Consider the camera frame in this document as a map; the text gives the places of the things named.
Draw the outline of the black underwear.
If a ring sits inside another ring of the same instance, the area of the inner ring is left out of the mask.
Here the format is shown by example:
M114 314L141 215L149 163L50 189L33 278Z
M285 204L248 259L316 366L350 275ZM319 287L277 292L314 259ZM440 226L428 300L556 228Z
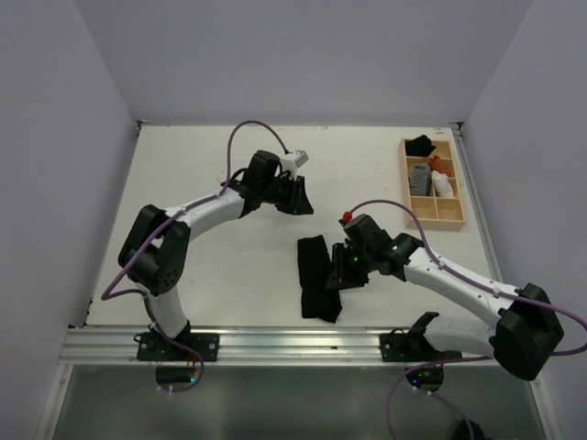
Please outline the black underwear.
M304 319L334 324L343 309L339 291L327 287L331 259L322 235L297 241L297 266Z

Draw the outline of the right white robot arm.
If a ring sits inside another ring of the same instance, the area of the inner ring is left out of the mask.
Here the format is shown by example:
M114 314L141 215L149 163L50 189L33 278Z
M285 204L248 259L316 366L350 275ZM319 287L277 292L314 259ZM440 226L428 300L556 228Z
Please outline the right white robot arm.
M528 283L519 289L489 280L429 254L423 240L389 234L367 214L344 214L346 239L333 246L327 287L365 286L378 272L426 288L457 304L472 319L423 313L406 331L381 335L385 361L439 361L465 354L493 358L521 380L534 380L564 336L547 293Z

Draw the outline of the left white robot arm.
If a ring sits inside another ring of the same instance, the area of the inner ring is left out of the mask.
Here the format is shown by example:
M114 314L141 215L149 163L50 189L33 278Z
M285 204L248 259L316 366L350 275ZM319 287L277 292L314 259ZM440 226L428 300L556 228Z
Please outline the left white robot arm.
M299 169L308 161L302 150L282 157L259 150L249 166L230 175L220 194L173 208L141 208L119 254L122 272L146 293L152 326L161 334L159 350L169 359L184 358L191 338L176 288L190 243L226 222L271 204L287 215L314 212Z

